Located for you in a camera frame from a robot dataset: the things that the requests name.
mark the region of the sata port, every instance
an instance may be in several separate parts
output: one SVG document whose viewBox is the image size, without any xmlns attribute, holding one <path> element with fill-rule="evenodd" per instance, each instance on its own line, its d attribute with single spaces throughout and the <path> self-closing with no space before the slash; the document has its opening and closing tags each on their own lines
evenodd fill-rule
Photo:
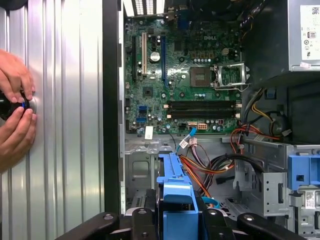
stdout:
<svg viewBox="0 0 320 240">
<path fill-rule="evenodd" d="M 197 126 L 196 121 L 188 121 L 188 126 Z"/>
</svg>

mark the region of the blue latch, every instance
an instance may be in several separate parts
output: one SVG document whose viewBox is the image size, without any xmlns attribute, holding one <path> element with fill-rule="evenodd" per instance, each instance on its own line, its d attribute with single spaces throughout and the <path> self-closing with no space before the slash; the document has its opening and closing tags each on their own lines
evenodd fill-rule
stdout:
<svg viewBox="0 0 320 240">
<path fill-rule="evenodd" d="M 320 185 L 320 155 L 289 156 L 288 188 L 295 191 L 309 185 Z"/>
</svg>

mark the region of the blue sata port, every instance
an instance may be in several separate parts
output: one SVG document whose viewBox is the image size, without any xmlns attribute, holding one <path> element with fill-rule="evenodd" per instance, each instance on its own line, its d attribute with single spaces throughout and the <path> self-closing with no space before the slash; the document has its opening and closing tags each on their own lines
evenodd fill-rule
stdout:
<svg viewBox="0 0 320 240">
<path fill-rule="evenodd" d="M 146 114 L 148 111 L 148 107 L 147 106 L 138 106 L 138 111 L 139 111 L 139 113 Z"/>
<path fill-rule="evenodd" d="M 147 118 L 146 117 L 137 117 L 136 118 L 136 122 L 137 123 L 146 123 L 147 122 Z"/>
</svg>

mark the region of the knob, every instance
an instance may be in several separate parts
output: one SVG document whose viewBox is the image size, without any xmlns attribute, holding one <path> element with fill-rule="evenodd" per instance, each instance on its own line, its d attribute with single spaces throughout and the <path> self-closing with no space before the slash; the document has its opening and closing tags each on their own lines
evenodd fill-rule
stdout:
<svg viewBox="0 0 320 240">
<path fill-rule="evenodd" d="M 33 112 L 36 113 L 35 100 L 27 100 L 23 92 L 21 92 L 21 96 L 23 97 L 24 102 L 12 103 L 6 98 L 3 92 L 0 92 L 0 118 L 7 120 L 18 107 L 23 107 L 24 111 L 27 109 L 32 109 Z"/>
</svg>

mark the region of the screw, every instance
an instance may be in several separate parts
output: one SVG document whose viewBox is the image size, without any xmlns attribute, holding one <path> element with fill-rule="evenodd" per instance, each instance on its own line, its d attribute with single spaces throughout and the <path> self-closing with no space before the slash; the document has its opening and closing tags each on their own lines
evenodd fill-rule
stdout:
<svg viewBox="0 0 320 240">
<path fill-rule="evenodd" d="M 244 219 L 245 219 L 245 220 L 248 220 L 248 221 L 253 221 L 253 220 L 255 220 L 254 217 L 251 216 L 251 215 L 244 215 Z"/>
<path fill-rule="evenodd" d="M 111 215 L 111 214 L 107 214 L 103 217 L 105 220 L 111 220 L 113 219 L 114 217 Z"/>
<path fill-rule="evenodd" d="M 147 212 L 143 209 L 141 209 L 140 211 L 138 211 L 139 214 L 146 214 Z"/>
<path fill-rule="evenodd" d="M 209 213 L 211 214 L 211 215 L 216 215 L 217 214 L 217 211 L 216 210 L 209 210 Z"/>
</svg>

